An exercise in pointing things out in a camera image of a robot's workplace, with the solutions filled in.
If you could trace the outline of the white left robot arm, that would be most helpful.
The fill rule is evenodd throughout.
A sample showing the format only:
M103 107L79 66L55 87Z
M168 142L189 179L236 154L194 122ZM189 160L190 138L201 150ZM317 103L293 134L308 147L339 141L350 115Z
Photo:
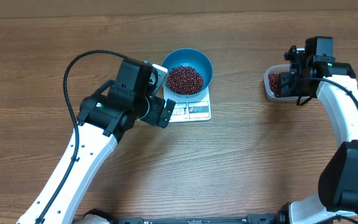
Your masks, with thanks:
M123 58L116 79L70 115L74 130L67 149L20 224L71 223L98 169L135 121L167 127L175 102L156 95L167 73L160 65Z

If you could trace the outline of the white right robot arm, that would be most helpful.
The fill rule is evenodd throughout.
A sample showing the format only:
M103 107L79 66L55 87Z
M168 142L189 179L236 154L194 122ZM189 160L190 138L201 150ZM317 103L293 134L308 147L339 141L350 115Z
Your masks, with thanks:
M337 151L322 171L313 195L288 203L275 223L333 223L358 215L358 88L348 63L337 62L333 38L306 39L303 48L291 46L277 76L265 73L265 91L272 101L296 101L303 106L313 98L324 106L333 127Z

